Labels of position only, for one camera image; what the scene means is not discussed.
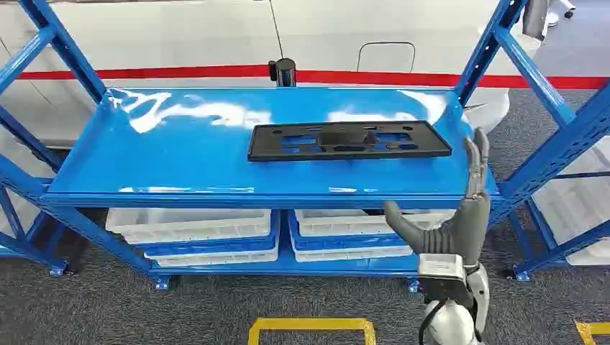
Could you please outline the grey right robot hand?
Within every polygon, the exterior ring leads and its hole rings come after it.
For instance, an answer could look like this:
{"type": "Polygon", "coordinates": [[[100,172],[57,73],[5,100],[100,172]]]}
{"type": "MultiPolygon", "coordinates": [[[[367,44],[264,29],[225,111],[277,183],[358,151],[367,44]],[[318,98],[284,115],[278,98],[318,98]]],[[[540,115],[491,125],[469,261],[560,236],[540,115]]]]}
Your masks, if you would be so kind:
{"type": "Polygon", "coordinates": [[[483,248],[491,200],[485,191],[488,172],[489,141],[480,127],[474,138],[464,138],[468,154],[468,182],[465,195],[453,217],[439,228],[424,230],[404,218],[394,201],[385,201],[386,223],[411,247],[416,254],[457,254],[463,264],[475,267],[483,248]]]}

